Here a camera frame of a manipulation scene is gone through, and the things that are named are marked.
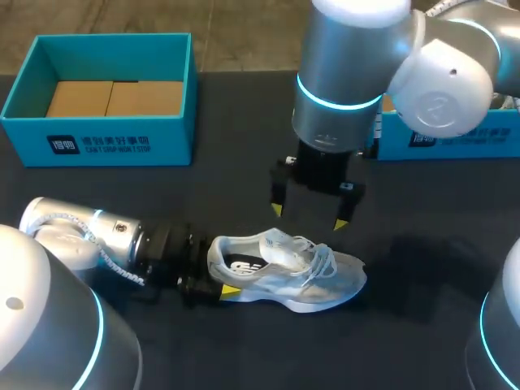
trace shoelace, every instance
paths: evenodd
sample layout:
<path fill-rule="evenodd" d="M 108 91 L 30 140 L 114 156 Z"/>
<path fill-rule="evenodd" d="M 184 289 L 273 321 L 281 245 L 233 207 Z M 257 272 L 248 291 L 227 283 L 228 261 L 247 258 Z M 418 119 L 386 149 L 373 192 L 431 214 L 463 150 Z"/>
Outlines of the shoelace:
<path fill-rule="evenodd" d="M 316 245 L 314 242 L 306 239 L 303 236 L 295 236 L 293 243 L 297 251 L 305 251 L 309 249 L 314 251 L 314 257 L 310 262 L 309 267 L 306 270 L 293 272 L 291 274 L 291 276 L 300 276 L 309 273 L 307 279 L 301 285 L 302 287 L 305 287 L 314 278 L 327 279 L 331 278 L 337 273 L 338 266 L 336 264 L 336 260 L 334 259 L 332 249 L 330 249 L 328 246 L 325 244 Z M 331 268 L 332 271 L 326 274 L 329 268 Z"/>

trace black tabletop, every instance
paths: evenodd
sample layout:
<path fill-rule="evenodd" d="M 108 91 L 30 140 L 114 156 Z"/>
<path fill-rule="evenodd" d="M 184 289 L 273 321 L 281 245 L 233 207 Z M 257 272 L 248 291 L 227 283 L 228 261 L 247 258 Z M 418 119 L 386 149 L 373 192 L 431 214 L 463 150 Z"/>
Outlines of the black tabletop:
<path fill-rule="evenodd" d="M 358 256 L 368 282 L 320 314 L 259 302 L 185 308 L 130 302 L 124 317 L 145 360 L 144 390 L 173 388 L 469 389 L 463 361 L 480 302 L 520 236 L 519 160 L 355 161 L 367 184 L 352 223 L 337 200 L 290 188 L 277 219 L 268 170 L 294 153 L 295 74 L 200 76 L 191 167 L 24 169 L 0 135 L 0 223 L 34 197 L 135 218 L 189 221 L 210 234 L 278 227 Z M 12 77 L 0 78 L 3 101 Z"/>

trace blue light strip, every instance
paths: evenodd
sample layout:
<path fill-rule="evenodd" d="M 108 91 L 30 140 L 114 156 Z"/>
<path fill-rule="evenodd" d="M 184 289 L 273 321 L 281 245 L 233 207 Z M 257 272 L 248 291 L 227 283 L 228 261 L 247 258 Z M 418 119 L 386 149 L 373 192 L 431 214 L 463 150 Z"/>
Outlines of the blue light strip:
<path fill-rule="evenodd" d="M 475 28 L 479 29 L 480 31 L 482 31 L 483 33 L 486 33 L 486 35 L 492 39 L 493 43 L 496 46 L 496 50 L 498 51 L 498 59 L 502 58 L 501 47 L 498 44 L 498 41 L 496 40 L 495 36 L 493 34 L 491 34 L 491 32 L 487 28 L 478 24 L 477 22 L 474 22 L 473 20 L 450 19 L 449 21 L 454 22 L 454 23 L 467 24 L 468 26 L 475 27 Z"/>
<path fill-rule="evenodd" d="M 489 293 L 484 298 L 484 302 L 482 303 L 482 309 L 480 309 L 480 335 L 482 337 L 482 344 L 484 345 L 484 348 L 486 349 L 487 356 L 489 357 L 489 360 L 491 360 L 492 365 L 495 367 L 496 372 L 500 374 L 502 379 L 513 389 L 518 390 L 518 388 L 514 385 L 513 382 L 509 380 L 507 376 L 505 376 L 504 372 L 502 372 L 501 368 L 496 364 L 495 359 L 491 355 L 491 352 L 488 348 L 488 343 L 486 343 L 486 336 L 484 335 L 484 327 L 483 327 L 483 314 L 484 314 L 484 305 L 486 304 L 486 300 L 488 299 Z"/>
<path fill-rule="evenodd" d="M 105 323 L 104 323 L 104 319 L 103 319 L 103 310 L 101 308 L 101 303 L 99 302 L 99 299 L 96 296 L 96 294 L 94 293 L 94 291 L 92 291 L 92 294 L 94 295 L 94 299 L 96 300 L 97 315 L 99 317 L 96 344 L 94 345 L 94 351 L 92 352 L 92 357 L 90 357 L 89 364 L 87 364 L 87 366 L 85 367 L 83 374 L 81 375 L 81 377 L 77 381 L 77 383 L 74 385 L 72 390 L 80 390 L 81 386 L 83 386 L 85 384 L 85 381 L 87 380 L 90 373 L 92 372 L 92 369 L 94 368 L 94 364 L 96 363 L 96 360 L 98 359 L 99 350 L 101 349 L 101 344 L 103 341 L 103 332 L 104 332 L 104 327 L 105 327 Z"/>
<path fill-rule="evenodd" d="M 300 86 L 301 91 L 303 91 L 303 93 L 305 95 L 307 95 L 307 97 L 310 100 L 312 100 L 313 102 L 318 103 L 320 106 L 325 106 L 325 107 L 328 107 L 328 108 L 332 108 L 333 110 L 343 110 L 343 111 L 361 110 L 363 108 L 367 108 L 368 106 L 373 105 L 374 103 L 376 103 L 383 96 L 383 95 L 380 95 L 380 96 L 376 97 L 374 100 L 370 100 L 369 102 L 366 102 L 366 103 L 354 104 L 353 106 L 346 106 L 346 105 L 341 105 L 341 104 L 335 104 L 335 103 L 330 103 L 330 102 L 327 102 L 327 101 L 325 101 L 323 99 L 320 99 L 319 97 L 315 97 L 311 92 L 309 92 L 307 90 L 306 87 L 303 86 L 303 84 L 301 83 L 301 80 L 300 80 L 300 75 L 297 76 L 297 80 L 298 80 L 298 85 Z"/>

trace cable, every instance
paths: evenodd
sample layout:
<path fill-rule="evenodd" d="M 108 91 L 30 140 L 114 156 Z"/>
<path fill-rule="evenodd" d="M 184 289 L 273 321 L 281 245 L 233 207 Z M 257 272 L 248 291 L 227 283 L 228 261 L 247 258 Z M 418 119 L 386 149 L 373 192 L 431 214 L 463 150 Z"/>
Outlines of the cable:
<path fill-rule="evenodd" d="M 30 236 L 33 236 L 34 233 L 36 232 L 36 230 L 38 230 L 38 228 L 41 225 L 43 225 L 44 223 L 47 223 L 53 219 L 66 219 L 67 221 L 74 223 L 84 233 L 84 238 L 97 246 L 102 259 L 105 261 L 105 264 L 111 270 L 117 272 L 119 275 L 123 276 L 125 279 L 130 280 L 131 282 L 139 284 L 140 286 L 145 285 L 145 280 L 143 278 L 141 278 L 138 275 L 131 274 L 128 271 L 125 271 L 123 268 L 118 266 L 114 261 L 112 261 L 112 259 L 108 255 L 108 253 L 106 253 L 105 250 L 103 249 L 101 242 L 92 233 L 92 231 L 89 229 L 87 224 L 80 221 L 74 215 L 65 214 L 65 213 L 52 213 L 52 214 L 48 214 L 48 215 L 42 215 L 40 218 L 36 219 L 31 224 L 31 226 L 27 229 L 27 231 L 26 231 L 27 234 L 29 234 Z"/>

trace sneaker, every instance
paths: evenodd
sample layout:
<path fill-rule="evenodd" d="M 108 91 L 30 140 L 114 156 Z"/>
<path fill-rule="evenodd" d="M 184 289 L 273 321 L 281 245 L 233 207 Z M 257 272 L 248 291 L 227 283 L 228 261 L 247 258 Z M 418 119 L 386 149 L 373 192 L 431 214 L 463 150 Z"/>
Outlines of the sneaker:
<path fill-rule="evenodd" d="M 232 292 L 221 299 L 277 301 L 297 313 L 330 309 L 354 297 L 366 282 L 364 265 L 276 228 L 250 237 L 217 237 L 208 251 L 211 277 Z"/>

